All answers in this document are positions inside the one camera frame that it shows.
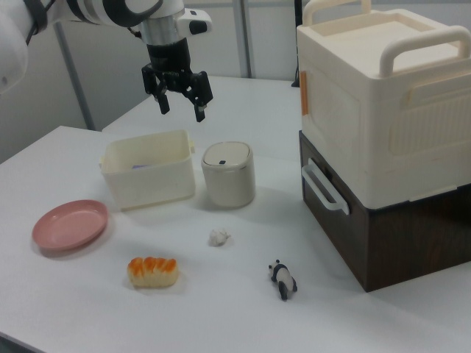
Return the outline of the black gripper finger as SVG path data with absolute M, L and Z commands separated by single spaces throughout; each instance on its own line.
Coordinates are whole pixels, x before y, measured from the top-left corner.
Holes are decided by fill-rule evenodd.
M 202 122 L 205 119 L 205 108 L 213 99 L 208 75 L 205 71 L 197 74 L 190 73 L 188 75 L 188 87 L 183 92 L 194 106 L 196 121 Z
M 152 95 L 158 103 L 160 112 L 169 112 L 169 101 L 166 96 L 166 83 L 160 81 L 153 70 L 142 70 L 144 90 L 148 95 Z

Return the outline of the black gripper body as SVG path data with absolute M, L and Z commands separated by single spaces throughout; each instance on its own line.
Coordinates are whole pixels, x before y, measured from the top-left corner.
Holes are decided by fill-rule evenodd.
M 142 68 L 147 93 L 156 93 L 159 83 L 174 92 L 206 92 L 206 73 L 192 72 L 186 39 L 166 45 L 147 45 L 147 50 L 150 64 Z

